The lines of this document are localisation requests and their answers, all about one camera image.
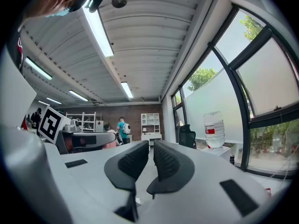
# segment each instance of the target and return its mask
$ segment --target window frame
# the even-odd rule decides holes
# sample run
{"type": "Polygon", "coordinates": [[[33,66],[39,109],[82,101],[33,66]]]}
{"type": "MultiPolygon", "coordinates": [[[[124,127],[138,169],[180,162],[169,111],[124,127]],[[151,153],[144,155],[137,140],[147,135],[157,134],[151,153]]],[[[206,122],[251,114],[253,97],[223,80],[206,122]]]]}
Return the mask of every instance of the window frame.
{"type": "Polygon", "coordinates": [[[266,170],[262,168],[248,166],[249,155],[250,155],[250,131],[253,128],[272,126],[272,125],[277,125],[280,123],[292,121],[295,119],[299,119],[299,102],[283,107],[277,111],[271,111],[256,116],[246,86],[243,84],[241,78],[236,72],[236,70],[239,67],[241,67],[257,51],[259,51],[260,48],[263,47],[263,45],[266,44],[266,42],[268,42],[271,38],[275,40],[277,45],[283,51],[284,56],[287,58],[288,63],[293,71],[294,77],[297,82],[298,90],[299,90],[299,80],[296,77],[296,72],[297,74],[299,74],[299,58],[296,56],[295,52],[288,44],[288,42],[285,40],[285,38],[273,26],[267,23],[260,16],[256,15],[255,13],[249,11],[248,9],[242,6],[232,4],[232,9],[229,12],[228,16],[226,17],[224,23],[216,33],[215,37],[211,40],[211,42],[207,44],[208,45],[207,49],[204,51],[203,55],[196,62],[195,66],[192,68],[192,70],[189,72],[186,78],[183,80],[182,84],[179,85],[178,89],[171,96],[171,99],[173,100],[173,97],[176,95],[176,93],[180,91],[182,103],[173,107],[173,114],[175,118],[175,110],[177,110],[180,107],[183,107],[184,121],[185,124],[188,124],[183,85],[189,80],[189,78],[193,75],[193,73],[197,70],[197,68],[203,63],[203,61],[209,55],[209,53],[214,52],[229,77],[229,80],[234,88],[238,100],[238,104],[240,107],[240,111],[241,111],[242,126],[243,126],[243,154],[242,154],[241,165],[236,165],[236,166],[239,167],[242,171],[246,171],[246,172],[250,172],[262,176],[273,175],[275,178],[283,179],[287,174],[286,178],[288,179],[294,177],[294,175],[296,174],[295,170],[291,170],[291,171],[289,170],[288,172],[286,172],[280,170],[266,170]],[[255,18],[257,21],[262,21],[265,24],[265,26],[261,30],[261,32],[250,42],[250,44],[239,55],[237,55],[237,57],[235,57],[230,63],[228,63],[225,57],[223,56],[223,54],[216,47],[216,43],[221,39],[222,35],[226,32],[227,28],[229,27],[229,25],[231,24],[231,22],[233,21],[233,19],[235,18],[236,14],[239,11],[244,12],[245,14],[249,14],[252,18],[255,18]],[[252,113],[254,115],[253,118],[250,118],[250,111],[249,111],[248,103],[244,92],[248,97],[249,104],[251,106],[252,113]]]}

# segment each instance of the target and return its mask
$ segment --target chair backrest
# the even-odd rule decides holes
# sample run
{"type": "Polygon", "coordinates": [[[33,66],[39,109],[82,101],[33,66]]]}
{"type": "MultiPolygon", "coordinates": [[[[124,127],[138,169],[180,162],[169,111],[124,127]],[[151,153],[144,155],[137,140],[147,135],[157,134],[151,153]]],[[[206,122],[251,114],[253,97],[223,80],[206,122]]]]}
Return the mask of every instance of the chair backrest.
{"type": "Polygon", "coordinates": [[[194,148],[196,133],[190,130],[190,125],[184,125],[179,130],[178,143],[182,146],[194,148]]]}

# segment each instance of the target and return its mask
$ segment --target tree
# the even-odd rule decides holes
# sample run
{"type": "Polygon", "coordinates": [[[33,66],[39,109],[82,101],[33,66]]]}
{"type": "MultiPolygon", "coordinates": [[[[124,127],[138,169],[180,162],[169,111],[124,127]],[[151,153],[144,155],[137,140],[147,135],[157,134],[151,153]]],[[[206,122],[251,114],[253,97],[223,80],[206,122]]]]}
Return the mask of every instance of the tree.
{"type": "Polygon", "coordinates": [[[181,97],[176,95],[177,105],[182,103],[181,97]]]}
{"type": "Polygon", "coordinates": [[[217,72],[211,69],[198,68],[193,75],[189,78],[191,85],[188,86],[188,90],[196,91],[199,87],[203,86],[209,79],[211,79],[217,72]]]}
{"type": "Polygon", "coordinates": [[[244,32],[244,37],[248,39],[248,41],[252,41],[257,34],[263,29],[263,26],[258,23],[253,18],[249,17],[248,15],[245,15],[244,20],[239,20],[241,24],[243,24],[246,27],[246,32],[244,32]]]}

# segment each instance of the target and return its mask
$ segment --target water bottle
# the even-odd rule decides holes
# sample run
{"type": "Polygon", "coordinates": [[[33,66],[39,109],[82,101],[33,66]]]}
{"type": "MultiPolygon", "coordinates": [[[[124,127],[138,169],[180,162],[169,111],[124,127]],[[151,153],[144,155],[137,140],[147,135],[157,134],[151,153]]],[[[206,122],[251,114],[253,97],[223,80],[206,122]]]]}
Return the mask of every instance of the water bottle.
{"type": "Polygon", "coordinates": [[[225,142],[225,131],[220,111],[204,114],[206,143],[210,148],[219,148],[225,142]]]}

